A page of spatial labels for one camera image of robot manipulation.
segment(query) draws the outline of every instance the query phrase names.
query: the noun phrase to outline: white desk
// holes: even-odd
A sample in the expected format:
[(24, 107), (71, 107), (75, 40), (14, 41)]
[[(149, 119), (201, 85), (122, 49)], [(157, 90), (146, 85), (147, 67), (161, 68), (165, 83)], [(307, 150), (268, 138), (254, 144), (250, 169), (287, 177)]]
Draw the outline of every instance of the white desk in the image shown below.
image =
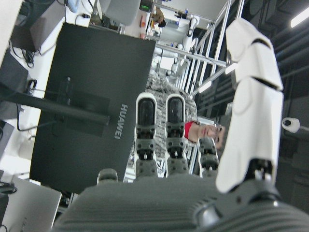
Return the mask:
[(17, 19), (22, 0), (1, 0), (0, 1), (0, 66), (5, 51), (8, 47), (15, 21)]

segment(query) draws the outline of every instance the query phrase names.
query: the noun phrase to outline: silver laptop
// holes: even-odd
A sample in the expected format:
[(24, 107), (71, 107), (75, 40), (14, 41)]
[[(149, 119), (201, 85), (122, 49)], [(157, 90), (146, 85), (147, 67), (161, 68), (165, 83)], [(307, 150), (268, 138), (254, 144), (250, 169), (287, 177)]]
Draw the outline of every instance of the silver laptop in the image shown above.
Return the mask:
[(2, 224), (10, 232), (46, 232), (54, 223), (61, 193), (14, 177)]

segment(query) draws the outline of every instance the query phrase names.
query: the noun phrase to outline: ceiling light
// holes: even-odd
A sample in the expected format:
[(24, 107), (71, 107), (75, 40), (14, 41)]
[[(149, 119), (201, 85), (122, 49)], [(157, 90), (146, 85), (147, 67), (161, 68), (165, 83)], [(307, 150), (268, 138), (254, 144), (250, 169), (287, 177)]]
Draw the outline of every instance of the ceiling light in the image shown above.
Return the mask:
[(206, 89), (208, 89), (210, 86), (211, 86), (211, 81), (205, 83), (204, 85), (202, 85), (202, 86), (199, 88), (199, 93), (204, 92), (204, 91), (205, 91)]
[(291, 27), (292, 28), (295, 27), (297, 24), (301, 23), (308, 17), (309, 17), (309, 7), (291, 20)]
[(237, 68), (237, 66), (238, 66), (237, 63), (231, 64), (225, 69), (225, 74), (229, 74), (230, 72), (234, 71)]

